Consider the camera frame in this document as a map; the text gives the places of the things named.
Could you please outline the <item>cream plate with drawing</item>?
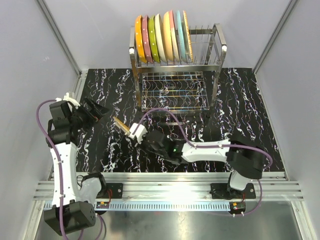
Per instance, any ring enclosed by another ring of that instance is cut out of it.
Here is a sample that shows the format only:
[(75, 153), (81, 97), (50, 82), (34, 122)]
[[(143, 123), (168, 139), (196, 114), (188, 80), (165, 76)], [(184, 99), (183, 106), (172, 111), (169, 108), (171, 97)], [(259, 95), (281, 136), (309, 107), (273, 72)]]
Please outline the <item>cream plate with drawing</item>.
[(155, 37), (156, 44), (159, 53), (160, 60), (164, 63), (167, 62), (167, 56), (165, 51), (165, 46), (163, 42), (163, 24), (160, 14), (156, 14), (154, 17), (154, 27), (155, 27)]

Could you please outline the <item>blue and cream plate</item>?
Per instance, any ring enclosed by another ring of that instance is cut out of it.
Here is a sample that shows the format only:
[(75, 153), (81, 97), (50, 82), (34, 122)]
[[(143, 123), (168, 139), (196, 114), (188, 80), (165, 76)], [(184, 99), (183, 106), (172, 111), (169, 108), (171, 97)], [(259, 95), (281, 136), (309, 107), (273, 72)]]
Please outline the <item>blue and cream plate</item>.
[(178, 39), (179, 39), (178, 41), (179, 41), (179, 48), (180, 48), (180, 60), (186, 63), (187, 53), (186, 53), (185, 38), (183, 33), (182, 18), (179, 10), (176, 11), (175, 16), (176, 16), (176, 23), (177, 23)]

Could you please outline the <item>yellow-green dotted plate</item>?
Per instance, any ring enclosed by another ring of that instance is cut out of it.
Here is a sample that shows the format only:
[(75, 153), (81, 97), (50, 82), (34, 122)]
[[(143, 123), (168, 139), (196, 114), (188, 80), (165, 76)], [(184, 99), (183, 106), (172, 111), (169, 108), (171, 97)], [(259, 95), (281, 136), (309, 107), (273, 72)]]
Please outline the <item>yellow-green dotted plate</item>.
[(149, 37), (149, 45), (152, 54), (153, 61), (156, 63), (160, 63), (161, 59), (159, 56), (159, 51), (157, 47), (157, 39), (155, 33), (155, 16), (152, 15), (148, 18), (148, 37)]

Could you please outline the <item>orange dotted plate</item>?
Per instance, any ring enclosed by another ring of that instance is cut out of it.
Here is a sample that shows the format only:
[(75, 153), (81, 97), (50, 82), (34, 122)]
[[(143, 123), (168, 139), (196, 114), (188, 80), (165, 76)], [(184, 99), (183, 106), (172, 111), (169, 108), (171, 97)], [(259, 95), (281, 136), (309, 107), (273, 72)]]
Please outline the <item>orange dotted plate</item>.
[(134, 22), (135, 30), (135, 42), (139, 59), (143, 63), (147, 63), (147, 59), (144, 52), (143, 36), (142, 36), (142, 16), (139, 15)]

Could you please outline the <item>woven wicker tray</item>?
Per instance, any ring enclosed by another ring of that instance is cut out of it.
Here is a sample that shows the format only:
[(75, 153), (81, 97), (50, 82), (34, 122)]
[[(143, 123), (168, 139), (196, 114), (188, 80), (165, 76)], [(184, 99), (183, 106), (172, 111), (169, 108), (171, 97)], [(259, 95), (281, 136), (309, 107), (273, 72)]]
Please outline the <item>woven wicker tray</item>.
[(131, 133), (130, 133), (130, 128), (128, 126), (126, 126), (121, 120), (119, 120), (117, 117), (113, 116), (112, 117), (113, 120), (114, 120), (114, 123), (115, 125), (121, 130), (123, 131), (123, 133), (126, 135), (126, 136), (129, 136)]
[(189, 25), (188, 25), (187, 13), (185, 10), (183, 11), (183, 22), (184, 22), (184, 28), (185, 28), (185, 32), (186, 32), (188, 56), (190, 58), (190, 62), (193, 62), (194, 58), (193, 58), (193, 50), (192, 50), (192, 43), (191, 43), (191, 34), (190, 34), (190, 30), (189, 30)]

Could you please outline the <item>tan plate with bear drawing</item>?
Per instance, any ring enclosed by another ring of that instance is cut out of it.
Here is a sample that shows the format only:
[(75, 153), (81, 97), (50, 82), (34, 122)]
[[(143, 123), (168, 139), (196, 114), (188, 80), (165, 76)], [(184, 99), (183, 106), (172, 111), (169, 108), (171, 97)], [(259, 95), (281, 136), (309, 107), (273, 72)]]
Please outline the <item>tan plate with bear drawing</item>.
[(173, 45), (172, 45), (172, 37), (171, 37), (170, 17), (169, 17), (168, 11), (163, 16), (162, 30), (163, 30), (164, 47), (165, 47), (167, 60), (173, 62), (174, 54), (173, 54)]

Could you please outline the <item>pink dotted plate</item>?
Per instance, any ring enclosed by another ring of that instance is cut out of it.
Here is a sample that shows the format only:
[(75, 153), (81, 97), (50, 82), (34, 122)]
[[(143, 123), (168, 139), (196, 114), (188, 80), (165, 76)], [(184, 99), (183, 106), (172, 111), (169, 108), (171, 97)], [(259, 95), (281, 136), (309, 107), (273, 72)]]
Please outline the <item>pink dotted plate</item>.
[(148, 63), (153, 63), (152, 52), (149, 43), (149, 32), (148, 32), (148, 15), (142, 17), (141, 28), (142, 28), (142, 41), (145, 59)]

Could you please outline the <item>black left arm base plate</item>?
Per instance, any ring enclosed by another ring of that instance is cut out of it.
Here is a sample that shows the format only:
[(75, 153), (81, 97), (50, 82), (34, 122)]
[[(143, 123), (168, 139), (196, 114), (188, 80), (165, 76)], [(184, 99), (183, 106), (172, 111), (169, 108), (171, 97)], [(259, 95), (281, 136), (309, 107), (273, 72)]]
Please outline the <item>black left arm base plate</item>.
[(102, 188), (102, 192), (99, 193), (98, 199), (122, 199), (123, 198), (123, 187), (122, 183), (107, 182), (106, 186)]

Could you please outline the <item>pink and cream plate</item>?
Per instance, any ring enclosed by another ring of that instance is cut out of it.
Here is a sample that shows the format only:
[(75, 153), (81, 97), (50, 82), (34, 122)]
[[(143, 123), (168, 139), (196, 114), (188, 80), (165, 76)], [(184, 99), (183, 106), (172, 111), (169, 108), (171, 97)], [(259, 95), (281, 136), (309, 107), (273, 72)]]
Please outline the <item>pink and cream plate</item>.
[(178, 47), (178, 42), (177, 42), (174, 14), (173, 14), (172, 10), (169, 11), (169, 25), (170, 25), (174, 60), (178, 63), (180, 61), (180, 54), (179, 54), (179, 47)]

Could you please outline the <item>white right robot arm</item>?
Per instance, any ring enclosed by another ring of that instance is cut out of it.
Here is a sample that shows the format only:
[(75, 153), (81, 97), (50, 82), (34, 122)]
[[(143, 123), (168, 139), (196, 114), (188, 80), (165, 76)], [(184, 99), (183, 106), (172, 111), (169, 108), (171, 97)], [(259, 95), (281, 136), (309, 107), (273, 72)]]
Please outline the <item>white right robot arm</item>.
[(160, 156), (175, 165), (186, 165), (199, 161), (222, 162), (231, 166), (226, 187), (211, 191), (218, 199), (237, 199), (242, 197), (251, 180), (260, 180), (263, 174), (264, 154), (252, 145), (243, 145), (239, 137), (214, 142), (190, 142), (171, 140), (163, 133), (142, 128), (129, 137), (136, 146)]

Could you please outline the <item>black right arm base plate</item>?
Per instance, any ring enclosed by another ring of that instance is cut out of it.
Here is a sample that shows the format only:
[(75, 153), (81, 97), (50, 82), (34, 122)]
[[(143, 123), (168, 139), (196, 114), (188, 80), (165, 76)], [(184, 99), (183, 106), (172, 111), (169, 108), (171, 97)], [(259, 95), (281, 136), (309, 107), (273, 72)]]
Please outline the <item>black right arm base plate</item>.
[(232, 199), (255, 199), (256, 192), (254, 185), (248, 183), (244, 190), (230, 188), (227, 183), (211, 183), (210, 191), (212, 199), (232, 200)]

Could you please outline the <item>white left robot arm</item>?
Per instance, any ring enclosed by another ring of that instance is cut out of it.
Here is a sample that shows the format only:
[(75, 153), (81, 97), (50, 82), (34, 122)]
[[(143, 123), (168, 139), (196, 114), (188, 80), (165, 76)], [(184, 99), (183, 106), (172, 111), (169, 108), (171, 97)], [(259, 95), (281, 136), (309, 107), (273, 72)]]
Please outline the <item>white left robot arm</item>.
[(44, 212), (44, 221), (58, 235), (67, 235), (92, 227), (96, 223), (94, 203), (110, 194), (98, 171), (78, 180), (76, 158), (79, 130), (92, 128), (108, 109), (89, 98), (83, 106), (74, 98), (49, 100), (51, 118), (42, 129), (53, 161), (54, 193), (52, 207)]

